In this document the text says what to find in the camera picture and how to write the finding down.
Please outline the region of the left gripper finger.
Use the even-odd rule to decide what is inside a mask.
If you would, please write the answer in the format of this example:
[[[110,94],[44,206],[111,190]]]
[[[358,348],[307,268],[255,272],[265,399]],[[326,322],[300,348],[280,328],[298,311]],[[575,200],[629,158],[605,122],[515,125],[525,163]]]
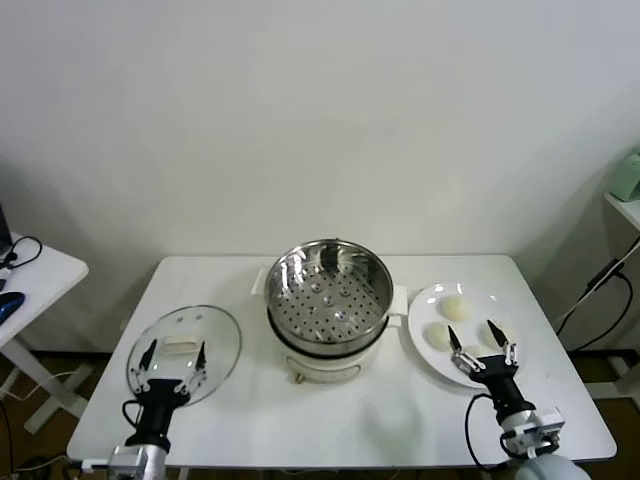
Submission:
[[[148,342],[137,354],[129,357],[129,387],[133,394],[149,390],[148,374],[156,349],[156,340]]]
[[[206,342],[200,344],[196,359],[188,364],[187,374],[181,387],[183,395],[194,395],[206,380]]]

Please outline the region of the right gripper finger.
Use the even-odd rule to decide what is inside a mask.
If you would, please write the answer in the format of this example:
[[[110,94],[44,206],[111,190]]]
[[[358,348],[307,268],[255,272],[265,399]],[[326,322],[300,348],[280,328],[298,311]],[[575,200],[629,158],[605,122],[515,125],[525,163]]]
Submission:
[[[503,355],[505,357],[505,364],[507,366],[517,366],[517,345],[512,343],[504,331],[499,328],[495,323],[491,320],[488,321],[489,329],[499,347],[502,349]]]
[[[448,335],[452,349],[451,361],[454,363],[456,368],[466,375],[479,373],[482,370],[482,363],[462,348],[462,345],[451,326],[448,327]]]

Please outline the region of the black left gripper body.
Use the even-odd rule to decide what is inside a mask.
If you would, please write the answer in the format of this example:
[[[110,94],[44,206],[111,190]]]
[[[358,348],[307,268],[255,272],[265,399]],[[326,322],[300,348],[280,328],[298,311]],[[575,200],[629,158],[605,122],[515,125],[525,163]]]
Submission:
[[[173,413],[189,403],[190,395],[181,393],[179,380],[152,379],[148,384],[148,391],[135,394],[134,399],[124,402],[124,418],[135,430],[124,445],[170,447],[168,430]],[[127,414],[127,406],[131,404],[140,408],[138,420],[132,420]]]

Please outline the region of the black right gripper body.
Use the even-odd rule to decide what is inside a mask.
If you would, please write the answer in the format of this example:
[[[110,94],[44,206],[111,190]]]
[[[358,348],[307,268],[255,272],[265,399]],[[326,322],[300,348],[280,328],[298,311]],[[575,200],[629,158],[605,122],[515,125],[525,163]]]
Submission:
[[[488,389],[497,418],[531,410],[531,403],[524,398],[514,381],[517,366],[507,365],[503,355],[485,356],[479,361],[485,368],[473,372],[473,381]]]

